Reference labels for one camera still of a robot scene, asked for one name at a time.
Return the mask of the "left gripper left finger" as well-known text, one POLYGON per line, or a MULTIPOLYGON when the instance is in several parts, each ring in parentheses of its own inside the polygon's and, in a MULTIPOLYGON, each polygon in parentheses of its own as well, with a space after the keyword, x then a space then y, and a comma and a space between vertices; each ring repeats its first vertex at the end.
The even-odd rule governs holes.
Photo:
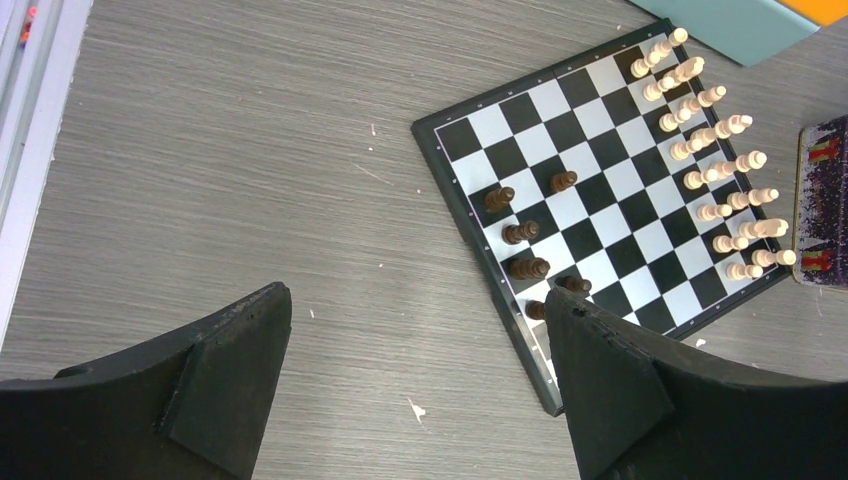
POLYGON ((50 379, 1 384, 5 479, 248 479, 291 335, 270 283, 50 379))

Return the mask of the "gold tin tray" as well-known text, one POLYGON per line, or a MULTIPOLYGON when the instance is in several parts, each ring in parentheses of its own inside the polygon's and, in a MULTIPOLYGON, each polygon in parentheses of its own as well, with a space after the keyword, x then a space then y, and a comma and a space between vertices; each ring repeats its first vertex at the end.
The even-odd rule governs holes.
POLYGON ((798 142, 795 280, 847 289, 847 117, 806 127, 798 142))

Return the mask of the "dark chess piece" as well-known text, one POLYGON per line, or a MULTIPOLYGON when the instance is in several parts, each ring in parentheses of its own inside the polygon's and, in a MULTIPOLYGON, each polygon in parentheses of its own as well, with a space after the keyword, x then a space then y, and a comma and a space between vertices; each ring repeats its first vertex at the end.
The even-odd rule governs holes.
POLYGON ((578 276, 565 276, 561 279, 561 286, 567 290, 582 296, 588 296, 592 289, 592 282, 578 276))
POLYGON ((509 274, 517 280, 545 279, 551 266, 541 258, 516 258, 509 263, 509 274))
POLYGON ((495 213, 508 207, 515 197, 515 190, 510 186, 498 187, 489 191, 483 204, 487 212, 495 213))
POLYGON ((546 320, 545 303, 537 300, 529 300, 525 304, 525 315, 527 318, 537 321, 546 320))
POLYGON ((502 230, 502 239, 509 245, 517 245, 535 239, 539 234, 537 222, 529 220, 520 224, 507 225, 502 230))
POLYGON ((553 175, 549 187, 553 193, 563 192, 576 184, 578 175, 575 171, 564 171, 553 175))

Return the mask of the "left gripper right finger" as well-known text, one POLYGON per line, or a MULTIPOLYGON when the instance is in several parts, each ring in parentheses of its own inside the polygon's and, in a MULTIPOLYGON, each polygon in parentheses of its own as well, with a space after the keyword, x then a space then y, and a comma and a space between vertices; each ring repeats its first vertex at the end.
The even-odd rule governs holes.
POLYGON ((847 385, 726 360, 556 288, 550 351, 584 479, 843 479, 847 385))

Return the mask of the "black white chess board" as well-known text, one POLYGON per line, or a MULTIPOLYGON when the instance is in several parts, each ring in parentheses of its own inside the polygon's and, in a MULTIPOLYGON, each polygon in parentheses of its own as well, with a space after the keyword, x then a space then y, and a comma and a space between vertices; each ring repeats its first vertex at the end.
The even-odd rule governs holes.
POLYGON ((419 119, 411 130, 456 225, 489 283, 493 303, 544 410, 562 411, 546 325, 525 315, 565 276, 592 282, 588 300, 625 320, 674 339, 685 338, 790 273, 766 267, 759 278, 734 280, 727 268, 749 263, 755 251, 780 246, 761 238, 749 248, 719 253, 713 241, 764 218, 748 207, 726 218, 699 219, 701 206, 745 193, 744 173, 688 189, 688 173, 736 152, 720 139, 684 160, 671 148, 717 123, 712 109, 666 132, 661 118, 703 89, 691 80, 649 101, 644 89, 687 58, 677 47, 641 78, 632 64, 665 40, 662 19, 543 68, 519 80, 419 119), (553 193, 550 178, 575 171, 571 188, 553 193), (511 204, 487 212, 485 195, 515 190, 511 204), (517 245, 502 239, 507 225, 535 221, 538 236, 517 245), (545 279, 517 280, 516 258, 550 263, 545 279))

